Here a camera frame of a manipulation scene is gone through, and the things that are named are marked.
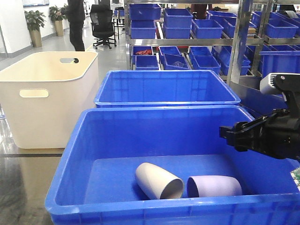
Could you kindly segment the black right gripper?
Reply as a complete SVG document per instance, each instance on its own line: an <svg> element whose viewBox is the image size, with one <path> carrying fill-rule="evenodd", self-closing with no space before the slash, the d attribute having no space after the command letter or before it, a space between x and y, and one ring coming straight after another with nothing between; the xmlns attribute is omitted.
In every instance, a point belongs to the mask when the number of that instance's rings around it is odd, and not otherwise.
<svg viewBox="0 0 300 225"><path fill-rule="evenodd" d="M275 87L282 91L287 110L272 110L256 119L220 126L219 137L238 152L268 152L279 158L300 158L300 75L277 75Z"/></svg>

